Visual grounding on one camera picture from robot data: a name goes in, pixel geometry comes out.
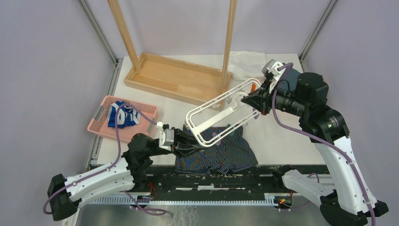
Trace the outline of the white plastic clip hanger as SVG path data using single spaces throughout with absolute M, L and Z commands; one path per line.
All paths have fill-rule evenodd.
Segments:
M 203 146 L 203 147 L 211 147 L 216 145 L 218 142 L 220 142 L 223 138 L 225 138 L 227 135 L 231 134 L 234 132 L 238 127 L 243 126 L 246 124 L 249 120 L 257 118 L 261 113 L 257 111 L 254 107 L 252 107 L 252 111 L 248 113 L 246 116 L 242 117 L 240 120 L 236 121 L 235 123 L 231 123 L 229 127 L 224 129 L 222 132 L 216 134 L 213 138 L 210 140 L 206 140 L 201 133 L 207 130 L 208 128 L 214 126 L 215 124 L 219 123 L 223 119 L 227 118 L 228 116 L 232 115 L 233 113 L 236 113 L 240 109 L 246 106 L 246 104 L 241 102 L 241 99 L 244 97 L 248 96 L 248 93 L 245 92 L 245 89 L 248 86 L 254 85 L 256 88 L 259 88 L 261 86 L 261 83 L 259 80 L 255 78 L 250 78 L 241 84 L 231 88 L 230 90 L 222 93 L 221 95 L 207 101 L 206 103 L 192 109 L 189 111 L 186 116 L 184 123 L 186 127 L 190 129 L 192 132 L 194 138 L 197 140 L 197 142 Z M 194 121 L 192 120 L 193 116 L 202 113 L 204 110 L 213 107 L 214 105 L 218 104 L 220 101 L 227 100 L 230 104 L 229 107 L 226 109 L 222 110 L 218 114 L 210 117 L 209 119 L 205 120 L 203 123 L 199 125 L 195 125 Z

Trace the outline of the navy striped boxer underwear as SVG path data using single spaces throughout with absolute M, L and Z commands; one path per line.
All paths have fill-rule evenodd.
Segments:
M 255 153 L 243 137 L 243 127 L 238 127 L 220 143 L 193 155 L 176 158 L 175 172 L 204 175 L 236 173 L 258 164 Z

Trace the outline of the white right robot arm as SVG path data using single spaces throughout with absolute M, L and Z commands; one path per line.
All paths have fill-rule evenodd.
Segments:
M 310 176 L 291 166 L 274 171 L 272 187 L 299 193 L 315 204 L 332 226 L 376 225 L 376 219 L 388 212 L 386 203 L 377 200 L 360 172 L 351 146 L 349 129 L 343 116 L 327 105 L 328 84 L 317 73 L 302 73 L 294 90 L 272 84 L 268 74 L 260 88 L 242 99 L 262 115 L 277 110 L 298 116 L 297 133 L 310 139 L 321 154 L 334 182 L 333 189 L 323 187 Z

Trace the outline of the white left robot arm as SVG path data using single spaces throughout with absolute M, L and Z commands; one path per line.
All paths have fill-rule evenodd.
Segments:
M 187 157 L 204 149 L 194 136 L 181 129 L 166 129 L 157 139 L 137 133 L 128 143 L 128 150 L 119 152 L 116 160 L 79 175 L 52 177 L 43 212 L 52 215 L 54 221 L 60 221 L 109 194 L 130 190 L 141 192 L 149 184 L 145 171 L 153 164 L 152 156 Z

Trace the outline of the teal grey underwear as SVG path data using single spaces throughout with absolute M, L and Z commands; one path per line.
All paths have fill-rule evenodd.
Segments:
M 285 76 L 284 79 L 287 81 L 284 83 L 285 87 L 289 87 L 290 91 L 294 91 L 296 88 L 297 80 L 299 75 L 301 74 L 300 71 L 296 69 L 291 69 Z

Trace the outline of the wooden hanger rack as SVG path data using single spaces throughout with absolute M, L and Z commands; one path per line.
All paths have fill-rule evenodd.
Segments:
M 108 4 L 132 62 L 124 79 L 126 86 L 194 105 L 210 101 L 215 110 L 221 109 L 220 95 L 227 91 L 232 77 L 228 63 L 237 1 L 230 1 L 221 70 L 148 52 L 138 55 L 119 2 Z

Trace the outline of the blue white underwear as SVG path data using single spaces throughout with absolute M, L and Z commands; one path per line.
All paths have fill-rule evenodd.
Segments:
M 114 128 L 117 124 L 118 128 L 123 129 L 125 127 L 131 127 L 141 123 L 140 113 L 132 107 L 124 106 L 117 113 L 118 107 L 122 104 L 124 104 L 124 102 L 121 101 L 116 101 L 115 103 L 111 104 L 108 111 L 107 126 L 109 128 Z

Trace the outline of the white folded cloth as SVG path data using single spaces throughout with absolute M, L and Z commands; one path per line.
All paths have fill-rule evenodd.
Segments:
M 264 80 L 262 73 L 266 65 L 264 52 L 255 51 L 231 51 L 228 62 L 228 71 L 232 72 L 232 78 L 236 81 L 246 81 L 250 78 Z

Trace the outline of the pink basket left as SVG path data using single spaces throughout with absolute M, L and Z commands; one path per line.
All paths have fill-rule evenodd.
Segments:
M 150 135 L 158 119 L 158 107 L 115 96 L 106 96 L 97 115 L 89 123 L 87 130 L 98 136 L 116 140 L 115 125 L 121 142 L 129 143 L 133 135 Z

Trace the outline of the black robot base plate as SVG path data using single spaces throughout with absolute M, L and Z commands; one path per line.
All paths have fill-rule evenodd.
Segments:
M 281 165 L 259 165 L 223 175 L 177 173 L 172 165 L 152 165 L 146 169 L 147 182 L 130 190 L 150 194 L 155 201 L 261 201 L 265 194 L 290 194 L 273 173 Z

